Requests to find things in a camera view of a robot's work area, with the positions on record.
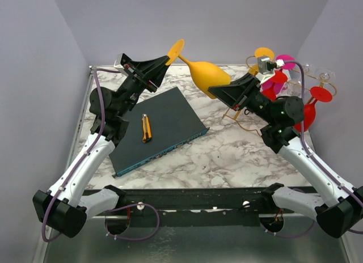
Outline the yellow plastic wine glass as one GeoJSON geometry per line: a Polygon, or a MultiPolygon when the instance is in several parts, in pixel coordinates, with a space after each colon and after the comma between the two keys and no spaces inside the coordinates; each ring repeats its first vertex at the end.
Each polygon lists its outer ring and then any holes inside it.
{"type": "Polygon", "coordinates": [[[209,87],[224,86],[231,82],[231,77],[217,65],[210,62],[193,62],[181,55],[184,48],[184,40],[178,40],[168,51],[169,60],[166,65],[172,64],[177,58],[181,59],[189,67],[191,78],[196,87],[211,99],[216,99],[209,91],[209,87]]]}

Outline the red plastic wine glass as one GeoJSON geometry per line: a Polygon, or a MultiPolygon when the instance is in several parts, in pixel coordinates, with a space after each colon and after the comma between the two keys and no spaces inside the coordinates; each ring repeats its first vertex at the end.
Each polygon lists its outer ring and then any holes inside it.
{"type": "Polygon", "coordinates": [[[277,95],[281,92],[288,77],[282,71],[276,71],[275,75],[262,85],[262,94],[269,100],[276,100],[277,95]]]}

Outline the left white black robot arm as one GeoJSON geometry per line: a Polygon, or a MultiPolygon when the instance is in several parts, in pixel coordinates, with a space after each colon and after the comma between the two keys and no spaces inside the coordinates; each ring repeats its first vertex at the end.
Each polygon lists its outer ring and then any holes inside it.
{"type": "Polygon", "coordinates": [[[93,70],[96,88],[90,93],[90,112],[95,119],[86,143],[64,174],[46,192],[38,190],[32,199],[45,242],[50,241],[47,227],[72,238],[89,218],[106,211],[119,215],[125,210],[123,192],[112,185],[89,196],[83,192],[104,159],[124,138],[129,125],[125,114],[145,90],[155,92],[160,87],[170,65],[169,56],[134,61],[120,54],[112,72],[124,73],[126,79],[116,91],[102,87],[97,75],[100,69],[93,70]]]}

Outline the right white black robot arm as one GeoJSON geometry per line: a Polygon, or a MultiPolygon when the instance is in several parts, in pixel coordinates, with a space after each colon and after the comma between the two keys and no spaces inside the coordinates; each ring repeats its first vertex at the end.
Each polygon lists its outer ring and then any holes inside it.
{"type": "Polygon", "coordinates": [[[362,220],[362,188],[354,187],[330,168],[294,127],[304,118],[300,97],[271,101],[260,92],[260,81],[251,74],[228,85],[211,86],[208,91],[229,108],[235,111],[246,108],[266,121],[267,126],[261,129],[264,144],[295,167],[317,192],[312,196],[273,184],[261,198],[264,211],[289,209],[302,214],[334,238],[341,237],[362,220]]]}

